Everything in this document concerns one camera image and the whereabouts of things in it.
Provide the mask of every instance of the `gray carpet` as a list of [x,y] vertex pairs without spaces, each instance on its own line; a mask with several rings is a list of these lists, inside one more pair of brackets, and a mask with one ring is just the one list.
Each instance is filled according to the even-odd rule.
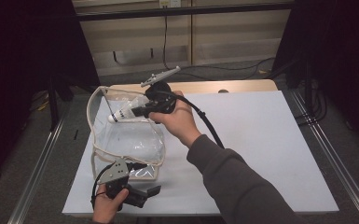
[[[214,64],[229,68],[246,67],[257,62]],[[273,60],[260,64],[258,70],[268,71]],[[140,83],[150,77],[151,72],[126,74],[121,76],[101,77],[102,85]],[[184,74],[171,77],[169,81],[202,81],[203,78],[212,80],[230,80],[262,78],[265,74],[254,74],[254,70],[217,70],[213,68],[188,68]],[[278,77],[277,86],[283,91],[294,116],[300,114],[290,90],[285,87],[284,76]],[[90,129],[86,121],[86,104],[90,95],[76,90],[76,96],[69,104],[69,111],[62,126],[60,136],[48,159],[48,165],[42,175],[36,194],[30,204],[24,223],[87,223],[86,218],[69,217],[62,214],[66,197],[75,178],[77,166],[83,154]],[[342,117],[334,104],[328,102],[328,113],[320,121],[325,134],[345,162],[348,171],[359,185],[359,134],[348,129],[346,119]],[[31,175],[46,139],[49,135],[49,110],[34,111],[28,120],[17,145],[11,151],[0,178],[0,223],[7,223],[10,215],[21,196],[21,193]],[[326,215],[303,216],[310,223],[359,223],[359,212],[354,206],[347,190],[343,188],[336,172],[321,150],[308,126],[301,126],[311,153],[315,157],[328,187],[338,203],[338,213]],[[223,223],[220,217],[152,217],[148,220],[138,220],[139,223],[147,221],[152,224],[163,223]],[[119,217],[117,223],[135,223],[136,218]]]

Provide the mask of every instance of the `hand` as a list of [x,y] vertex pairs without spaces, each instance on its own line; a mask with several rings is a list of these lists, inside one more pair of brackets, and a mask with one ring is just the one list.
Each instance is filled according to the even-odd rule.
[[[183,96],[181,91],[174,91],[174,93]],[[151,112],[149,117],[155,122],[164,124],[168,132],[176,136],[188,148],[201,135],[194,121],[191,107],[181,100],[176,100],[175,109],[171,114]]]
[[127,189],[123,189],[115,197],[115,199],[110,199],[104,192],[106,192],[106,185],[102,184],[97,190],[98,196],[95,199],[94,215],[92,216],[92,220],[100,223],[110,223],[115,218],[118,207],[129,195],[129,191]]

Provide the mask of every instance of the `right hand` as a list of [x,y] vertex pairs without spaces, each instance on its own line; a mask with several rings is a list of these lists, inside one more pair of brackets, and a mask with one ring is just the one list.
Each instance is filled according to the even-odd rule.
[[[174,91],[173,93],[183,96],[181,91]],[[188,148],[201,135],[194,121],[190,105],[181,100],[176,100],[175,109],[171,114],[151,112],[149,117],[155,122],[164,124],[168,132],[176,136]]]

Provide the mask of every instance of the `white surface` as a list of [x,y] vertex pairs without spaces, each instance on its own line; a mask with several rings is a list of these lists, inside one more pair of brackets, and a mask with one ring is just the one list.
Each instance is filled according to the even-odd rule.
[[[206,113],[225,147],[240,153],[248,164],[271,182],[295,212],[338,211],[330,190],[280,91],[187,94]],[[196,122],[202,133],[205,124]],[[141,190],[161,185],[161,193],[144,208],[124,204],[122,214],[134,216],[216,215],[219,211],[202,184],[195,166],[186,160],[187,148],[163,126],[166,159],[155,182],[132,182]],[[72,189],[62,212],[90,217],[93,178],[91,139],[86,146]]]

